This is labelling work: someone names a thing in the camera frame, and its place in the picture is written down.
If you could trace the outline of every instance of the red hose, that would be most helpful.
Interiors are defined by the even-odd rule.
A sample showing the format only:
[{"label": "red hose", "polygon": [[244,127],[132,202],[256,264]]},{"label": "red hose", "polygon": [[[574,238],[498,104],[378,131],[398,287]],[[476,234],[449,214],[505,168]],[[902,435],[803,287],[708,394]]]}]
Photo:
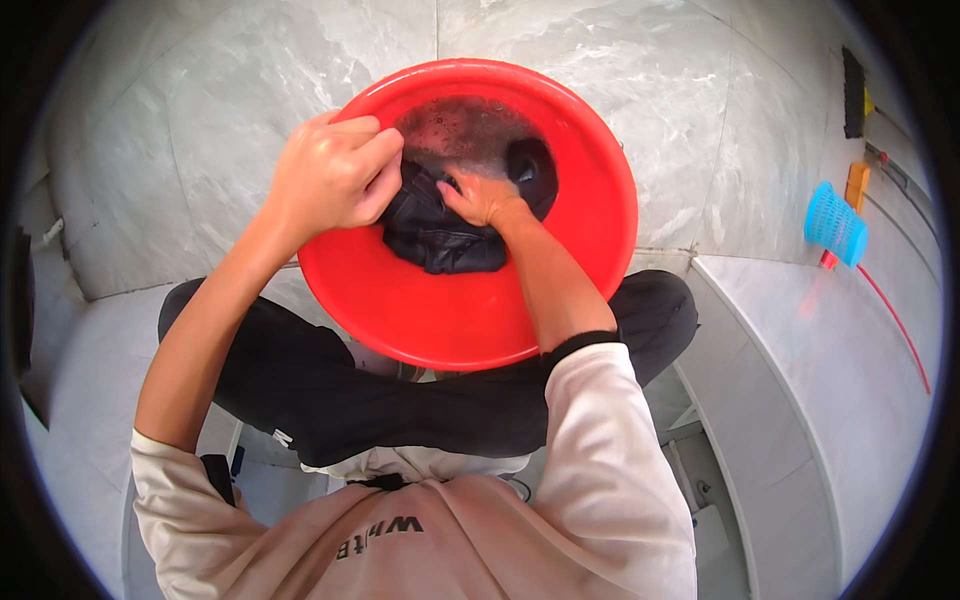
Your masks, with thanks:
[{"label": "red hose", "polygon": [[897,325],[900,326],[900,331],[903,332],[903,337],[906,338],[906,343],[910,345],[910,351],[913,352],[913,357],[917,361],[917,366],[920,367],[920,377],[924,379],[924,387],[926,388],[926,393],[929,396],[930,382],[927,381],[926,379],[926,371],[924,371],[924,364],[920,362],[920,354],[918,354],[917,349],[913,347],[913,342],[910,340],[910,335],[906,332],[906,327],[903,326],[903,323],[900,321],[900,317],[897,316],[897,311],[894,310],[893,305],[890,303],[887,297],[883,295],[883,292],[880,291],[880,287],[876,285],[876,281],[874,281],[874,278],[871,277],[870,274],[867,273],[867,271],[860,265],[857,265],[856,268],[859,269],[860,273],[862,273],[863,276],[867,278],[867,281],[870,281],[870,284],[874,286],[874,289],[876,290],[876,292],[880,294],[880,298],[883,300],[883,303],[887,305],[888,309],[890,309],[890,314],[894,316],[894,321],[896,321]]}]

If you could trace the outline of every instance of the blue plastic basket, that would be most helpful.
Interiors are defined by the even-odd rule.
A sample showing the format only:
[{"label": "blue plastic basket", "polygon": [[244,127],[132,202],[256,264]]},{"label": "blue plastic basket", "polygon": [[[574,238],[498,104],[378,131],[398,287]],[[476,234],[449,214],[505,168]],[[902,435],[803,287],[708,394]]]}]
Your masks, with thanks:
[{"label": "blue plastic basket", "polygon": [[855,267],[867,250],[867,224],[837,196],[828,181],[813,191],[804,236],[833,252],[850,267]]}]

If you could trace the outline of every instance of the red plastic basin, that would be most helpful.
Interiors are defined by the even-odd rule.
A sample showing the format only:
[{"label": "red plastic basin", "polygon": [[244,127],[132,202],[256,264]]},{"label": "red plastic basin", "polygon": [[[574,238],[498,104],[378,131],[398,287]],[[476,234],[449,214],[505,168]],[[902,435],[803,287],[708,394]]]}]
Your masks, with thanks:
[{"label": "red plastic basin", "polygon": [[[636,186],[619,143],[573,92],[529,69],[480,59],[427,62],[370,86],[337,120],[372,114],[389,127],[434,98],[500,101],[539,129],[560,190],[544,226],[608,299],[636,244]],[[414,365],[476,371],[538,353],[513,259],[496,273],[428,275],[384,245],[381,227],[329,231],[300,249],[310,289],[374,350]]]}]

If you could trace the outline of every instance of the t-shirt sleeve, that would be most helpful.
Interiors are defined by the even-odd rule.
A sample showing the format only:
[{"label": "t-shirt sleeve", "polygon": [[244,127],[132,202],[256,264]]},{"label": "t-shirt sleeve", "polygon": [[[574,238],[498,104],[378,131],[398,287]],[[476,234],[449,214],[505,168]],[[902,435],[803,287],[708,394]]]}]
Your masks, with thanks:
[{"label": "t-shirt sleeve", "polygon": [[[156,580],[167,597],[215,597],[236,579],[236,559],[266,531],[245,510],[227,504],[201,460],[135,429],[131,441],[133,510]],[[234,488],[234,496],[239,498]]]},{"label": "t-shirt sleeve", "polygon": [[695,598],[693,525],[627,347],[593,344],[546,386],[550,421],[534,509],[585,550],[585,566],[648,598]]}]

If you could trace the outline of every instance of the beige t-shirt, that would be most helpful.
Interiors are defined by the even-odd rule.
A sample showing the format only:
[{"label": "beige t-shirt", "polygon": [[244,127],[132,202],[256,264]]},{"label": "beige t-shirt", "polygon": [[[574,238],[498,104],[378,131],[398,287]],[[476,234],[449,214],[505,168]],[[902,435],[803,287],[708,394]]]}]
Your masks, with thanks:
[{"label": "beige t-shirt", "polygon": [[622,344],[562,360],[533,507],[468,475],[350,485],[273,528],[134,432],[134,509],[168,598],[695,598],[693,527]]}]

